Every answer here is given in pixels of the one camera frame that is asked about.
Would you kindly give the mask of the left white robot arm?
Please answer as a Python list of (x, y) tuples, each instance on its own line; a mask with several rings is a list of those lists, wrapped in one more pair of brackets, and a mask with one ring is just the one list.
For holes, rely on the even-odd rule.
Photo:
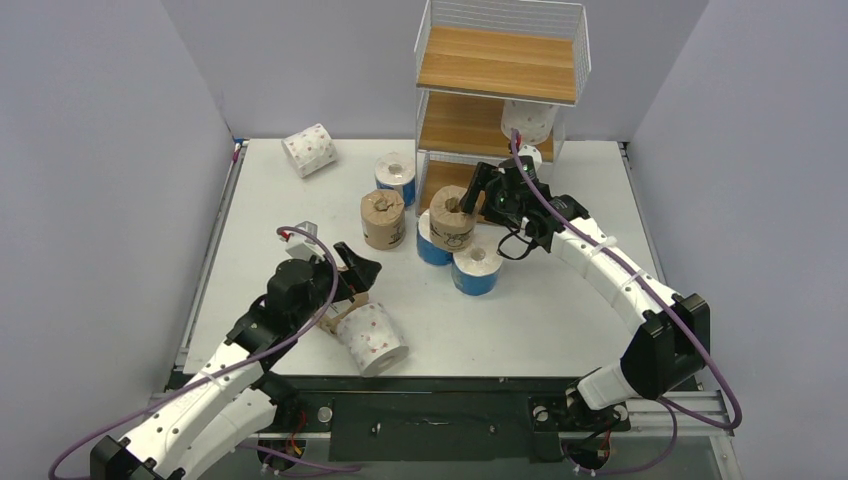
[(207, 364), (150, 417), (89, 457), (93, 479), (196, 479), (255, 432), (291, 427), (295, 390), (273, 366), (329, 307), (366, 293), (382, 266), (346, 243), (281, 262)]

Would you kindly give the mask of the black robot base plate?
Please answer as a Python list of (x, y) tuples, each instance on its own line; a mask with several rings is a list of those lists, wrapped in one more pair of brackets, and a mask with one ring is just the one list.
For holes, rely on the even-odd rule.
[(326, 440), (332, 461), (559, 462), (630, 428), (624, 404), (578, 413), (573, 378), (284, 376), (261, 439)]

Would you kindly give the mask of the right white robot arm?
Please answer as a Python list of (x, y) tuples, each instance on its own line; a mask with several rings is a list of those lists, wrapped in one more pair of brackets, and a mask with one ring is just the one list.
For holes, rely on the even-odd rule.
[(477, 164), (460, 208), (523, 232), (571, 266), (619, 315), (632, 339), (619, 360), (581, 378), (564, 400), (566, 418), (588, 427), (604, 409), (629, 398), (657, 399), (703, 369), (710, 312), (696, 294), (683, 297), (633, 262), (588, 210), (554, 196), (532, 162)]

